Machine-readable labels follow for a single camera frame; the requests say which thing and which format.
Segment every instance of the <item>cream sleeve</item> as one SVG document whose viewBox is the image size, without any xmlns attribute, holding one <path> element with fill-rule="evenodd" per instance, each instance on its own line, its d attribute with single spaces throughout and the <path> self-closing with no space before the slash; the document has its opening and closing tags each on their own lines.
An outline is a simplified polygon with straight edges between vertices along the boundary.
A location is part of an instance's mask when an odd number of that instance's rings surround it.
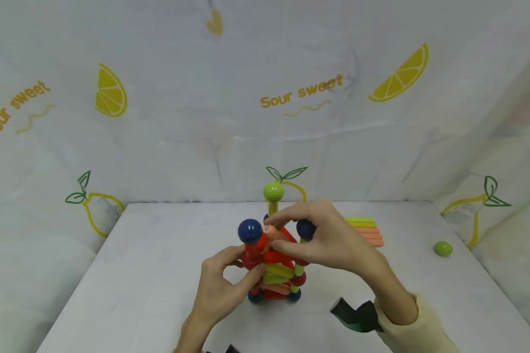
<svg viewBox="0 0 530 353">
<path fill-rule="evenodd" d="M 379 324 L 384 332 L 377 332 L 394 353 L 459 353 L 444 333 L 440 318 L 419 295 L 413 294 L 418 306 L 418 318 L 412 324 L 399 326 L 391 323 L 381 305 L 374 301 Z"/>
</svg>

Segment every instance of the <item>green ball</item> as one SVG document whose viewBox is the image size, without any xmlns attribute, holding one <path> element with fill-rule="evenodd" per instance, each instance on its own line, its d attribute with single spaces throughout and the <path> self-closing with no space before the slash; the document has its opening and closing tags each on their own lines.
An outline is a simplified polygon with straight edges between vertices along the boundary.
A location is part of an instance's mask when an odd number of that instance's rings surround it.
<svg viewBox="0 0 530 353">
<path fill-rule="evenodd" d="M 434 252 L 443 257 L 448 257 L 453 252 L 453 248 L 448 242 L 437 242 L 434 244 Z"/>
<path fill-rule="evenodd" d="M 265 200 L 269 202 L 279 202 L 285 194 L 283 186 L 278 182 L 268 182 L 264 187 Z"/>
</svg>

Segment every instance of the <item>left hand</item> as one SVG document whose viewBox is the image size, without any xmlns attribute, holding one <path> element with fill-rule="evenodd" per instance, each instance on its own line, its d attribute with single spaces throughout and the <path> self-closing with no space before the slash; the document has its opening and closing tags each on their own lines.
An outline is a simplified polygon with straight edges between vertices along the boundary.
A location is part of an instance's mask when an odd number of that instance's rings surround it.
<svg viewBox="0 0 530 353">
<path fill-rule="evenodd" d="M 259 281 L 266 269 L 265 264 L 260 264 L 249 271 L 238 284 L 230 283 L 223 276 L 224 270 L 228 265 L 243 267 L 239 259 L 244 252 L 243 245 L 228 246 L 203 261 L 191 319 L 213 327 L 242 304 L 247 292 Z"/>
</svg>

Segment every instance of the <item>toy tower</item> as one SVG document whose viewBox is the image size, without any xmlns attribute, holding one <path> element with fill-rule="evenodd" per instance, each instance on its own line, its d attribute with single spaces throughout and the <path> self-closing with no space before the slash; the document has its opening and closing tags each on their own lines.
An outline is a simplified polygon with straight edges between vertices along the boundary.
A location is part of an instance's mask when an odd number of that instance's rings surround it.
<svg viewBox="0 0 530 353">
<path fill-rule="evenodd" d="M 284 190 L 279 182 L 270 182 L 264 187 L 264 197 L 267 202 L 267 214 L 279 210 L 279 201 L 283 199 Z M 299 220 L 297 233 L 300 242 L 312 240 L 316 227 L 309 220 Z M 284 255 L 269 246 L 273 240 L 284 240 L 297 242 L 286 230 L 276 229 L 274 226 L 261 226 L 254 219 L 246 219 L 239 224 L 238 237 L 245 244 L 243 254 L 243 266 L 251 270 L 258 264 L 266 264 L 266 272 L 261 280 L 255 285 L 247 297 L 255 304 L 262 300 L 282 300 L 287 298 L 290 302 L 300 299 L 302 291 L 300 287 L 306 282 L 305 267 L 309 265 L 301 259 L 294 259 Z"/>
</svg>

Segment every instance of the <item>tabletop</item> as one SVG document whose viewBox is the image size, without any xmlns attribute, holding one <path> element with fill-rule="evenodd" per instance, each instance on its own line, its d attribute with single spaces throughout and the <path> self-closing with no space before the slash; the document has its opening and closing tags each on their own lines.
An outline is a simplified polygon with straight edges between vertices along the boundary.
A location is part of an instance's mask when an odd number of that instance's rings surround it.
<svg viewBox="0 0 530 353">
<path fill-rule="evenodd" d="M 405 287 L 436 309 L 461 352 L 530 353 L 530 327 L 432 204 L 334 204 L 344 216 L 374 218 L 385 241 L 379 250 Z M 202 261 L 240 245 L 239 223 L 265 213 L 265 203 L 128 205 L 38 353 L 171 352 Z M 287 229 L 296 235 L 294 223 Z M 433 252 L 437 241 L 450 242 L 450 257 Z M 228 268 L 225 276 L 237 282 L 245 273 Z M 314 264 L 306 273 L 298 302 L 244 301 L 210 333 L 205 350 L 390 352 L 376 334 L 351 331 L 329 313 L 339 297 L 352 307 L 373 300 L 361 279 Z"/>
</svg>

